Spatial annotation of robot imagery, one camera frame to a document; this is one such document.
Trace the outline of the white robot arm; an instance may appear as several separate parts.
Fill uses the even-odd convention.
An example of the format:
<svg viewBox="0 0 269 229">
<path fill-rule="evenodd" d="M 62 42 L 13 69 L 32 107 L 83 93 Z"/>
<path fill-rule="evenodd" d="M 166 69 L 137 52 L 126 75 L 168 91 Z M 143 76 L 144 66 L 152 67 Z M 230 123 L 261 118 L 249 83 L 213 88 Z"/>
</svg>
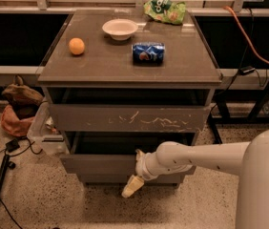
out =
<svg viewBox="0 0 269 229">
<path fill-rule="evenodd" d="M 122 196 L 130 197 L 148 180 L 191 166 L 238 176 L 236 229 L 269 229 L 269 130 L 249 142 L 186 146 L 166 141 L 153 153 L 138 150 L 135 174 Z"/>
</svg>

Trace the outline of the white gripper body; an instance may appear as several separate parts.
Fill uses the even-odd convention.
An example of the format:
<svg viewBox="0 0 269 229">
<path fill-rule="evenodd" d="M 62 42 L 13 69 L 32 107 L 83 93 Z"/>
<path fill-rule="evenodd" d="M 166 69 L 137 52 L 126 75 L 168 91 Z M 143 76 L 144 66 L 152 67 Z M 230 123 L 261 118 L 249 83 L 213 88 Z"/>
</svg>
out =
<svg viewBox="0 0 269 229">
<path fill-rule="evenodd" d="M 159 163 L 155 153 L 147 153 L 136 159 L 135 172 L 144 180 L 153 180 L 162 175 L 169 175 L 171 170 Z"/>
</svg>

